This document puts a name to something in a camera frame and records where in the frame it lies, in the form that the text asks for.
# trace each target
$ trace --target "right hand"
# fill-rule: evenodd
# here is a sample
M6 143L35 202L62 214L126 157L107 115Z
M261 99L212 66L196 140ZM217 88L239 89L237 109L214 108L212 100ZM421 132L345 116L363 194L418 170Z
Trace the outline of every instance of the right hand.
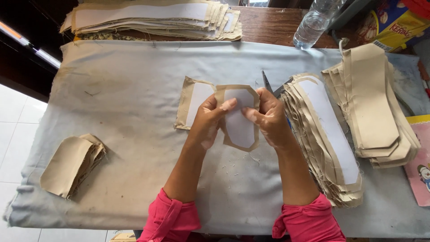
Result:
M285 149L291 142L292 132L282 103L264 87L255 91L260 96L260 112L245 107L242 109L243 116L260 127L271 147Z

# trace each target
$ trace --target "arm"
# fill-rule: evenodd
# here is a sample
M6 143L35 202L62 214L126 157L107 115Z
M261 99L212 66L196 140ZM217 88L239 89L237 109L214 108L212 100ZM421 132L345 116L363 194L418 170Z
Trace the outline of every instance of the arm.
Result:
M201 228L194 204L206 150L218 132L218 120L236 105L235 98L216 108L211 95L199 107L181 154L166 184L148 209L148 220L138 242L185 242Z
M256 92L260 95L260 112L244 108L242 113L260 127L267 143L278 155L284 205L274 223L272 236L281 238L288 231L293 242L345 241L332 215L330 202L320 194L309 174L281 102L264 88Z

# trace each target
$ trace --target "snack package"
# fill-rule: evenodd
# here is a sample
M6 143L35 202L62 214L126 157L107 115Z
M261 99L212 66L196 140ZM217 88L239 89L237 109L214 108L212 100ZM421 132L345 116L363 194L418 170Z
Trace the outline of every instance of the snack package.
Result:
M386 52L399 52L406 42L424 35L430 26L426 0L384 0L370 11L357 30L359 44L374 43Z

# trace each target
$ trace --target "white tile floor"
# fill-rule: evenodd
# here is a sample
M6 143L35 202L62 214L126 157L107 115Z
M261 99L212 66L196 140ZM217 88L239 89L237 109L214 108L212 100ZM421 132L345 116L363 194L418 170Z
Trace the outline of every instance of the white tile floor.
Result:
M27 160L34 134L47 104L0 85L0 211L21 183L21 169ZM115 230L8 228L0 219L1 241L108 242Z

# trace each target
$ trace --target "pink shirt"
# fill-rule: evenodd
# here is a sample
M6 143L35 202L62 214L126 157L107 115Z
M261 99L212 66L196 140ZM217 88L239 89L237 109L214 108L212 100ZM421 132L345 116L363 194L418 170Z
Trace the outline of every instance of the pink shirt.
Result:
M161 189L149 205L148 220L137 242L185 242L192 230L201 228L194 202L169 199ZM288 232L293 242L346 241L327 198L320 194L305 206L283 205L275 220L272 237L282 238Z

